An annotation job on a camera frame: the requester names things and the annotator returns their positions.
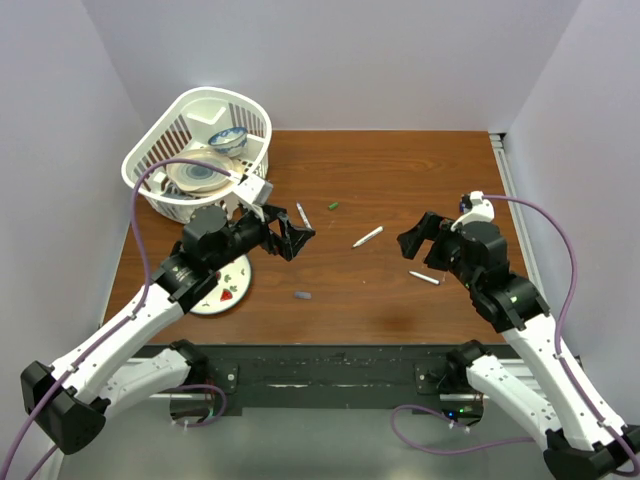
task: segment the white pencil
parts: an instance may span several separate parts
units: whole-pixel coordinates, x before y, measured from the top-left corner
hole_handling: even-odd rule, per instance
[[[362,237],[360,240],[358,240],[356,243],[354,243],[351,248],[356,248],[356,247],[359,247],[360,245],[362,245],[363,243],[367,243],[373,237],[375,237],[380,232],[382,232],[382,230],[384,230],[384,228],[382,228],[380,226],[380,227],[376,228],[373,232],[367,233],[364,237]]]
[[[309,219],[305,215],[304,210],[302,210],[302,205],[300,205],[300,203],[298,203],[298,202],[296,202],[296,205],[298,206],[298,212],[300,212],[300,218],[302,218],[302,221],[304,222],[304,226],[307,227],[307,228],[311,228],[311,224],[309,223]]]
[[[420,280],[424,280],[425,282],[433,283],[434,285],[440,285],[440,280],[436,280],[435,278],[427,277],[426,275],[422,275],[421,273],[412,272],[411,270],[409,270],[409,274],[413,275],[416,278],[419,278]]]

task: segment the blue and white bowl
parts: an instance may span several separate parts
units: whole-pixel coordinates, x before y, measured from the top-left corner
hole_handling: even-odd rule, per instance
[[[227,128],[209,139],[209,145],[221,155],[237,157],[247,149],[247,129],[244,127]]]

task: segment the plastic basket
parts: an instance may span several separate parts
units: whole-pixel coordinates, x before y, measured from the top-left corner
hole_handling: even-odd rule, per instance
[[[189,90],[178,97],[153,127],[129,152],[122,163],[122,178],[130,188],[151,165],[179,156],[181,152],[201,148],[213,134],[230,127],[248,131],[246,153],[237,160],[245,173],[267,175],[267,150],[271,142],[271,121],[259,104],[238,93],[214,87]],[[176,222],[186,223],[194,210],[216,204],[231,218],[238,206],[232,185],[205,198],[179,191],[161,191],[145,181],[140,193],[151,206]]]

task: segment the wood tabletop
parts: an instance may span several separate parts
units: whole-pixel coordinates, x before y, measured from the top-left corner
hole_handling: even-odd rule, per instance
[[[504,194],[485,132],[274,132],[269,148],[270,203],[302,224],[296,201],[316,229],[288,263],[254,249],[248,295],[217,316],[188,314],[152,343],[186,338],[194,343],[396,344],[500,342],[471,306],[453,276],[435,286],[408,274],[442,278],[402,258],[396,237],[425,211],[456,218],[460,195],[472,190]],[[340,205],[333,211],[327,207]],[[495,223],[509,242],[512,268],[526,274],[509,208],[494,202]],[[181,237],[182,225],[139,198],[138,218],[152,268]],[[384,232],[357,249],[351,245],[379,225]],[[106,318],[143,283],[131,232],[127,235]],[[295,291],[311,300],[293,297]]]

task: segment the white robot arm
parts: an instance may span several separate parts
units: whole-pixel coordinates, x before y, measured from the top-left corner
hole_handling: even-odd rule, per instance
[[[402,254],[414,258],[422,242],[432,240],[424,263],[453,273],[469,290],[476,311],[523,359],[546,398],[510,375],[476,341],[451,352],[449,374],[489,395],[517,421],[543,450],[555,478],[592,480],[612,473],[628,456],[611,432],[637,453],[640,428],[626,425],[605,402],[564,342],[561,356],[556,354],[556,321],[535,286],[510,271],[506,241],[491,223],[491,202],[482,192],[472,192],[463,196],[461,206],[462,215],[455,221],[427,212],[416,227],[398,236]],[[589,409],[585,394],[604,422]]]
[[[84,448],[106,419],[154,393],[185,381],[206,383],[206,358],[184,341],[134,368],[120,368],[215,288],[216,274],[225,265],[259,245],[290,261],[315,235],[312,229],[293,226],[286,210],[265,204],[271,184],[254,175],[234,180],[234,193],[245,207],[242,218],[229,223],[217,206],[197,210],[184,226],[182,240],[153,273],[144,305],[138,304],[146,287],[80,346],[51,365],[33,362],[22,372],[28,413],[56,382],[62,382],[35,421],[63,453]],[[269,227],[274,221],[280,235]],[[77,365],[81,355],[86,358]]]

